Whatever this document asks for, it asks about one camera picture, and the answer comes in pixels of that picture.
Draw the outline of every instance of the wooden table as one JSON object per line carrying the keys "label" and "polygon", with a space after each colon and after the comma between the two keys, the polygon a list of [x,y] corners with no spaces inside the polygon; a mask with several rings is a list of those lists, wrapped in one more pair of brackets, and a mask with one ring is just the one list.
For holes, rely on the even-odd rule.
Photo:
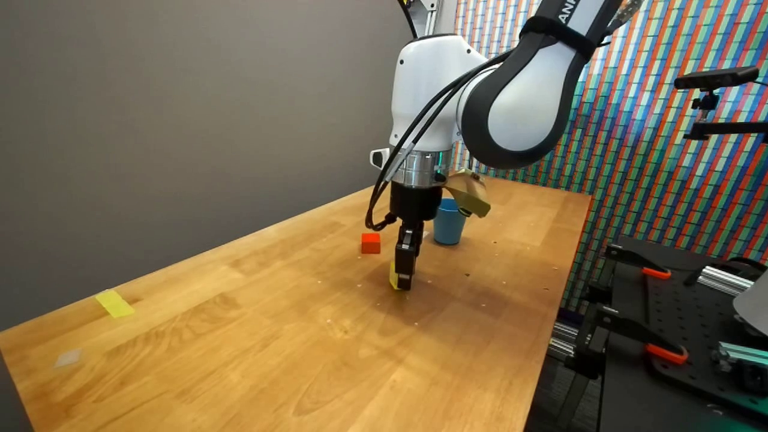
{"label": "wooden table", "polygon": [[36,430],[523,430],[590,197],[487,180],[458,247],[396,228],[360,254],[367,190],[0,334]]}

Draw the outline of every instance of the colorful wall panel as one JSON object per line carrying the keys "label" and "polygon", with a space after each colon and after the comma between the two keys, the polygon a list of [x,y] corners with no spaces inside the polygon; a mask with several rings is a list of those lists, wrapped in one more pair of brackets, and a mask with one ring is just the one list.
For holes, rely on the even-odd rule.
{"label": "colorful wall panel", "polygon": [[[538,0],[456,7],[456,31],[497,55],[516,46]],[[554,154],[530,168],[492,170],[458,149],[456,168],[595,197],[569,307],[598,278],[605,242],[619,235],[768,262],[768,146],[758,137],[684,139],[696,91],[672,86],[677,74],[734,65],[756,65],[768,82],[766,0],[646,0],[583,70]],[[768,86],[725,89],[713,118],[768,120]]]}

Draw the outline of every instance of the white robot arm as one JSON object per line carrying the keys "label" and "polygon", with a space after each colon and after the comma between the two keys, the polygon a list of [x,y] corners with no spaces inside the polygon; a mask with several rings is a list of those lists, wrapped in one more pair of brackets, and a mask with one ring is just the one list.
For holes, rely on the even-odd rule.
{"label": "white robot arm", "polygon": [[[434,218],[456,130],[466,149],[494,168],[518,168],[547,156],[562,137],[583,65],[614,29],[622,0],[542,0],[521,29],[518,46],[487,60],[461,36],[430,34],[432,0],[413,2],[422,36],[396,65],[389,149],[372,151],[382,168],[367,228],[403,221],[396,245],[396,288],[408,290],[422,223]],[[391,182],[389,216],[372,206]]]}

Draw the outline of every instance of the wood grain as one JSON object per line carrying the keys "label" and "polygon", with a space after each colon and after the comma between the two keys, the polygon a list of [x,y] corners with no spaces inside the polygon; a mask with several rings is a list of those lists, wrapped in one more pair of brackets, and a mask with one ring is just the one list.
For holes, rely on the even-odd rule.
{"label": "wood grain", "polygon": [[360,254],[367,190],[0,334],[36,430],[523,430],[590,197],[487,180],[458,247]]}

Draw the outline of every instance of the black cable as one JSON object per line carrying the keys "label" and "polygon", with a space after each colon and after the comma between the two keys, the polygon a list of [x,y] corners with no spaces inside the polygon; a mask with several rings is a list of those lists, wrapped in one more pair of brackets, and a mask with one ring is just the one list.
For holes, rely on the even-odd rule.
{"label": "black cable", "polygon": [[391,149],[386,163],[382,166],[379,170],[379,178],[374,182],[374,190],[370,194],[370,204],[367,204],[367,211],[365,211],[365,226],[372,228],[372,230],[382,230],[384,226],[394,223],[396,216],[386,214],[386,218],[382,223],[374,223],[372,221],[372,211],[379,202],[379,197],[384,194],[386,185],[384,178],[391,168],[391,163],[396,161],[396,156],[401,154],[401,149],[406,146],[408,137],[413,134],[413,130],[420,125],[420,120],[432,110],[432,106],[437,106],[437,110],[432,110],[432,115],[425,120],[422,130],[418,132],[418,137],[410,142],[413,146],[418,144],[418,139],[430,130],[430,125],[434,122],[434,118],[444,110],[444,106],[458,94],[461,86],[466,86],[475,74],[480,74],[482,70],[492,67],[492,65],[499,65],[504,62],[506,58],[511,55],[511,50],[478,65],[475,70],[461,74],[458,79],[454,79],[451,84],[446,84],[442,91],[437,91],[427,103],[425,108],[413,118],[413,122],[408,125],[408,130],[403,132],[403,137],[398,139],[398,144]]}
{"label": "black cable", "polygon": [[403,0],[398,0],[398,5],[401,5],[401,10],[403,10],[403,14],[406,14],[406,22],[408,22],[408,29],[410,29],[413,38],[418,38],[415,26],[413,26],[413,19],[410,19],[410,14],[408,14],[406,2],[403,2]]}

